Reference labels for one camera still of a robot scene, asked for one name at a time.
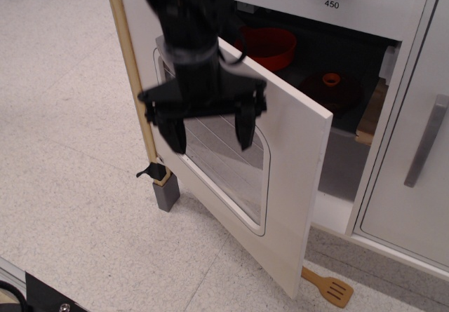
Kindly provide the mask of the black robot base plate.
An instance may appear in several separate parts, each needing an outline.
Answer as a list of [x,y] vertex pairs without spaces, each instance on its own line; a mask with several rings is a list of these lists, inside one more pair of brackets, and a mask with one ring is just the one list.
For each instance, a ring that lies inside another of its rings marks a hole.
[[28,311],[87,312],[83,306],[45,284],[30,273],[25,273]]

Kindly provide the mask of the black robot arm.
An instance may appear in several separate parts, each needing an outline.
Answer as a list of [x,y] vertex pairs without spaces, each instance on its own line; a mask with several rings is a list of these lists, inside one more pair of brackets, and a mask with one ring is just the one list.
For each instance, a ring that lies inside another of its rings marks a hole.
[[242,149],[253,143],[255,119],[266,111],[262,79],[226,71],[218,37],[229,27],[234,0],[146,0],[161,24],[160,54],[173,64],[171,79],[142,91],[145,116],[168,146],[184,154],[187,138],[184,120],[232,114]]

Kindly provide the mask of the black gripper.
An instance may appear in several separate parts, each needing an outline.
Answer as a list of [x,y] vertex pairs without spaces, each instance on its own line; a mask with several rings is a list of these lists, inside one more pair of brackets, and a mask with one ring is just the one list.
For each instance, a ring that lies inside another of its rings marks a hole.
[[267,82],[227,71],[221,51],[195,65],[175,64],[175,77],[142,91],[147,119],[156,124],[168,146],[185,154],[184,118],[235,114],[236,137],[245,151],[253,143],[255,117],[267,110]]

